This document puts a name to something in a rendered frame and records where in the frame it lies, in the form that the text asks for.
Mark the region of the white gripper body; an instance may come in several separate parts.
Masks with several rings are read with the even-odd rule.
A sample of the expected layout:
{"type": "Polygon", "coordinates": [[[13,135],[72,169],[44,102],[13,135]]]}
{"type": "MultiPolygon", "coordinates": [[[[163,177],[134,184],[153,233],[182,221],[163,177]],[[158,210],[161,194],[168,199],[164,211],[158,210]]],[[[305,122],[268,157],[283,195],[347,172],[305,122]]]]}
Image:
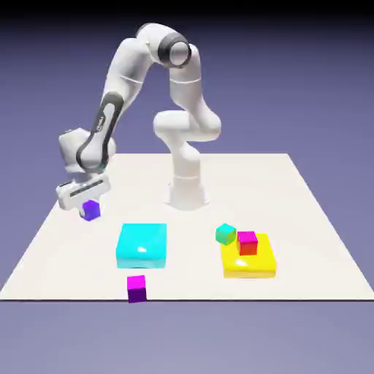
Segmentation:
{"type": "Polygon", "coordinates": [[[56,187],[58,203],[63,210],[81,208],[89,200],[98,201],[110,190],[110,182],[105,174],[75,174],[66,183],[56,187]]]}

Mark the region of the small purple cube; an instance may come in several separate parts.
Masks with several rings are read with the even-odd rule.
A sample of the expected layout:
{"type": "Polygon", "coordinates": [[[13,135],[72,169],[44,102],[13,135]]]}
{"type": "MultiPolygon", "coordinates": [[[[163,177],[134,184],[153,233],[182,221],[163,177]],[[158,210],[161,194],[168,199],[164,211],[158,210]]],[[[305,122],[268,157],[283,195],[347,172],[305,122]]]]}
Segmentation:
{"type": "Polygon", "coordinates": [[[94,200],[84,202],[80,209],[80,217],[86,221],[92,221],[100,215],[100,204],[94,200]]]}

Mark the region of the small magenta cube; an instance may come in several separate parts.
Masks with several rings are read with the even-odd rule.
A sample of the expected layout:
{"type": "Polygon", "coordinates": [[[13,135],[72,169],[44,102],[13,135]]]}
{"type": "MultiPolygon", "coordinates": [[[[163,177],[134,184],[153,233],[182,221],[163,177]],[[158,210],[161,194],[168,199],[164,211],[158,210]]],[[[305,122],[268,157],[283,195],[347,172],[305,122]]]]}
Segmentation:
{"type": "Polygon", "coordinates": [[[126,279],[129,303],[147,300],[146,282],[144,275],[128,276],[126,279]]]}

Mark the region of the small green cube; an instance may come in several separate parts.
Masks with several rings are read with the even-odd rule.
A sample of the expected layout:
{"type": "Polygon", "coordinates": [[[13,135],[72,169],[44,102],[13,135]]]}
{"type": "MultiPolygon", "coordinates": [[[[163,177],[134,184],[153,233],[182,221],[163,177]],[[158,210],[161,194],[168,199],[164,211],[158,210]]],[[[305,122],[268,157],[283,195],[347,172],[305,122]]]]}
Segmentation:
{"type": "Polygon", "coordinates": [[[229,245],[232,243],[236,235],[236,228],[229,224],[221,224],[215,231],[215,239],[222,245],[229,245]]]}

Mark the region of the small red cube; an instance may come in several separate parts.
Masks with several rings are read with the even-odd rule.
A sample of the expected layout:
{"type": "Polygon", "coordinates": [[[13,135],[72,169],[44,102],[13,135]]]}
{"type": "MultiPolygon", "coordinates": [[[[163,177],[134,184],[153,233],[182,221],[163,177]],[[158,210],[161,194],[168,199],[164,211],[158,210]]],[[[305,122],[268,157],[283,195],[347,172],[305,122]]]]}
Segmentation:
{"type": "Polygon", "coordinates": [[[237,233],[237,247],[241,256],[255,256],[257,254],[258,239],[254,231],[237,233]]]}

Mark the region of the large cyan box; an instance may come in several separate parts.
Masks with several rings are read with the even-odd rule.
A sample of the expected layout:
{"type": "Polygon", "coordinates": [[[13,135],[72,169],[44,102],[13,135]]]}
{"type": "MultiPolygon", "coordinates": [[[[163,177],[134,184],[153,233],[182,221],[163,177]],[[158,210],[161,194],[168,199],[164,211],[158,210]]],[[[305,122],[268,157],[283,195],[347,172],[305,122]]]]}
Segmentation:
{"type": "Polygon", "coordinates": [[[125,223],[115,249],[117,268],[161,269],[167,259],[167,225],[125,223]]]}

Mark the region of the large yellow box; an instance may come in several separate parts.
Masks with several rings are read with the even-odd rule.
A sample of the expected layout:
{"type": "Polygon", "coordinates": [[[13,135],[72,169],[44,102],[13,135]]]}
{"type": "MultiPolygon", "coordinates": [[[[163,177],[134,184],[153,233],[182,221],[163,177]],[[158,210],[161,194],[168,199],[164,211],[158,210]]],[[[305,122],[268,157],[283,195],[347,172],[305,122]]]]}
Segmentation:
{"type": "Polygon", "coordinates": [[[236,242],[221,244],[225,278],[274,278],[277,272],[272,246],[267,234],[257,234],[257,254],[241,256],[236,242]]]}

